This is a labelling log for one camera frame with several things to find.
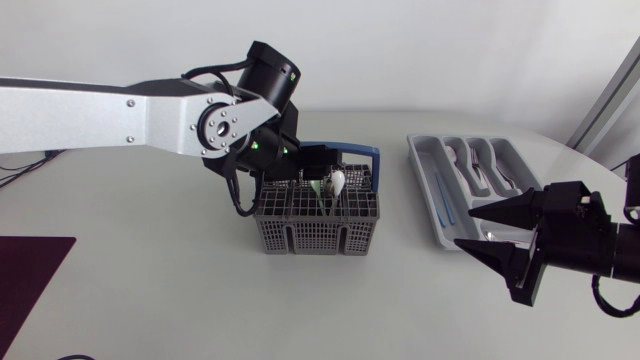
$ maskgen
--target grid basket compartment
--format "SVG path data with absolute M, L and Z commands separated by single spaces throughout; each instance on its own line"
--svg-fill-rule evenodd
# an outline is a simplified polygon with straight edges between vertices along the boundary
M 367 165 L 345 165 L 345 187 L 334 205 L 309 181 L 266 182 L 254 215 L 267 254 L 366 255 L 380 217 Z

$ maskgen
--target spoon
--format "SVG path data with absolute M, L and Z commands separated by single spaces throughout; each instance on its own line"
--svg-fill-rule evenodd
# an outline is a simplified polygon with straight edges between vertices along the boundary
M 456 176 L 458 177 L 460 182 L 464 182 L 465 184 L 467 184 L 466 187 L 463 186 L 462 188 L 465 190 L 467 195 L 471 196 L 471 185 L 469 185 L 469 182 L 467 181 L 467 179 L 465 179 L 460 169 L 458 169 L 458 155 L 456 154 L 456 151 L 449 145 L 444 147 L 444 151 L 445 153 L 447 153 L 447 157 L 449 158 L 449 161 L 453 163 L 453 168 L 455 169 Z
M 324 211 L 324 202 L 322 201 L 322 192 L 320 191 L 320 188 L 322 187 L 320 185 L 320 180 L 309 180 L 309 184 L 316 193 L 316 200 L 318 200 L 318 204 L 320 205 L 320 212 L 322 213 L 322 216 L 326 216 Z

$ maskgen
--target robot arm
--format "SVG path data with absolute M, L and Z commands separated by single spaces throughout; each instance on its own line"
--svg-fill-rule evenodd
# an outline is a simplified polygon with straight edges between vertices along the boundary
M 607 314 L 626 317 L 640 310 L 609 305 L 598 289 L 600 276 L 640 283 L 640 155 L 627 164 L 625 215 L 631 224 L 611 222 L 598 192 L 580 182 L 553 183 L 510 199 L 471 209 L 469 215 L 522 229 L 536 229 L 529 249 L 512 243 L 456 239 L 455 243 L 506 281 L 515 302 L 533 306 L 547 265 L 594 276 L 596 302 Z
M 237 86 L 222 72 L 244 70 Z M 191 81 L 211 73 L 222 84 Z M 247 59 L 191 70 L 182 78 L 114 87 L 0 79 L 0 153 L 148 145 L 198 156 L 227 179 L 241 215 L 236 170 L 263 178 L 318 178 L 341 160 L 337 150 L 300 148 L 297 109 L 289 102 L 300 71 L 269 45 Z

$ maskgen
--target cutlery tray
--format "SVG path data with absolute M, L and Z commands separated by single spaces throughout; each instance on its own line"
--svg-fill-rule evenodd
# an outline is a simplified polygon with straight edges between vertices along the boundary
M 456 238 L 529 246 L 533 231 L 468 215 L 469 209 L 520 195 L 529 188 L 541 190 L 535 175 L 509 139 L 409 135 L 407 141 L 435 236 L 445 249 L 459 250 L 453 242 Z M 475 164 L 473 149 L 477 154 Z M 505 177 L 512 181 L 513 187 Z

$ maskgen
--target white wall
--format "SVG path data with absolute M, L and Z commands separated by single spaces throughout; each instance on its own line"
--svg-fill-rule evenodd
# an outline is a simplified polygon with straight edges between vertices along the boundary
M 258 39 L 302 70 L 302 110 L 459 111 L 564 142 L 639 19 L 637 0 L 3 0 L 0 76 L 128 85 Z

